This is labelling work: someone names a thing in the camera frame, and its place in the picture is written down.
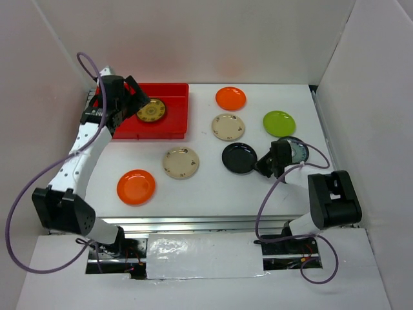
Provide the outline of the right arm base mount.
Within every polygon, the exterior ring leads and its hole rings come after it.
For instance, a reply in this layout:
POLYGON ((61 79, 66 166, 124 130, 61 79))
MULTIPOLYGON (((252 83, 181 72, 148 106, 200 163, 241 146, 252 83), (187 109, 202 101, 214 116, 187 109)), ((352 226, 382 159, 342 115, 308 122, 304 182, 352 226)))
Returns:
POLYGON ((293 239, 276 243, 264 243, 255 239, 254 245, 261 250, 264 271, 298 270, 301 264, 309 258, 314 258, 314 261, 307 263, 305 268, 322 267, 318 260, 319 249, 314 238, 293 239))

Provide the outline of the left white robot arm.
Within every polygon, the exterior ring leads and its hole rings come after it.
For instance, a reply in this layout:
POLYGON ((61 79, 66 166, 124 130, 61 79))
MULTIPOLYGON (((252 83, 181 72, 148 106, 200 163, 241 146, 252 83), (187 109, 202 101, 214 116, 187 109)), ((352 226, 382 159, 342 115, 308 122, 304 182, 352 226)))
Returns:
POLYGON ((76 140, 69 158, 45 188, 36 188, 32 201, 42 226, 72 233, 97 242, 114 258, 126 253, 132 241, 120 226, 106 223, 86 202, 88 182, 105 147, 116 129, 149 104, 150 98, 132 76, 101 71, 104 87, 98 90, 84 109, 76 140))

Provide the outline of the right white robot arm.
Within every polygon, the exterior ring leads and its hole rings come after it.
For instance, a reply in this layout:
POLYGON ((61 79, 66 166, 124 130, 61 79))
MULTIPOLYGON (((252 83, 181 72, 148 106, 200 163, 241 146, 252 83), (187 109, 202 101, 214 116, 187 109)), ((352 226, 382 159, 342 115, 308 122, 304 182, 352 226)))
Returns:
POLYGON ((362 210, 352 184, 350 174, 345 170, 335 170, 328 174, 309 174, 307 176, 309 211, 287 222, 281 236, 278 238, 264 238, 259 233, 259 224, 267 201, 280 183, 287 181, 287 176, 298 169, 313 167, 329 169, 328 158, 316 147, 303 142, 303 145, 318 152, 326 161, 326 165, 292 161, 290 143, 285 140, 273 141, 269 152, 258 161, 259 172, 273 174, 276 181, 265 195, 257 216, 254 231, 260 242, 281 242, 282 248, 288 253, 297 252, 304 242, 304 238, 315 238, 321 231, 343 225, 359 223, 362 219, 362 210))

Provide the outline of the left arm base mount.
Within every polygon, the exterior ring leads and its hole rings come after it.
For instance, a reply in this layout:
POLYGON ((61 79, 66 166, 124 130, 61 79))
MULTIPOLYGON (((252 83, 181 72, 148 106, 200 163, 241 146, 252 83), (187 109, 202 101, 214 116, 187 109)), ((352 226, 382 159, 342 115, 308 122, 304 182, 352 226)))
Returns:
POLYGON ((134 280, 146 280, 147 238, 123 238, 121 249, 77 238, 79 245, 88 245, 86 274, 125 274, 134 280))

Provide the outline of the yellow patterned plate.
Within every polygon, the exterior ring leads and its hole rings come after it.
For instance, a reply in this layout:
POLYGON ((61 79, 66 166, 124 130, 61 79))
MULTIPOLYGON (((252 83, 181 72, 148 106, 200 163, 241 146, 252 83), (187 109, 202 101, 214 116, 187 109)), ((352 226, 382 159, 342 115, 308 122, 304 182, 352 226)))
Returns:
POLYGON ((166 115, 166 105, 158 98, 152 98, 150 102, 141 108, 136 116, 145 123, 154 123, 163 119, 166 115))

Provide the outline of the black plate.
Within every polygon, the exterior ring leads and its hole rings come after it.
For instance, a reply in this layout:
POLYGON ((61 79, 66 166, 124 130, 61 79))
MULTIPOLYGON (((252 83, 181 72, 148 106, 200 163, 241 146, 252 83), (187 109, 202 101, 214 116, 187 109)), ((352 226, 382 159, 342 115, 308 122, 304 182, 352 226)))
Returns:
POLYGON ((225 168, 234 174, 248 174, 254 170, 257 154, 250 145, 236 142, 223 149, 221 161, 225 168))

